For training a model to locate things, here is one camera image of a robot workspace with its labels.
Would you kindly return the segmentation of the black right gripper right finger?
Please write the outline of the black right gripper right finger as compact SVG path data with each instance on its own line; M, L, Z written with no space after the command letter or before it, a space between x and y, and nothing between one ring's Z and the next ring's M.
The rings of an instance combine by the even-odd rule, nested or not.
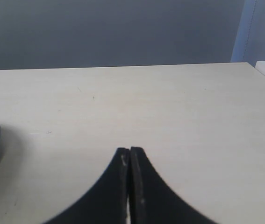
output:
M132 224L213 224L164 182L141 147L130 149Z

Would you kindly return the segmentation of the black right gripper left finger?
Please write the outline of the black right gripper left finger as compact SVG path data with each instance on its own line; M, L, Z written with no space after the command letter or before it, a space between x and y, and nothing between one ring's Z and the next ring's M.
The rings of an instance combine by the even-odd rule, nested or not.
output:
M97 182L48 224L125 224L130 150L118 148Z

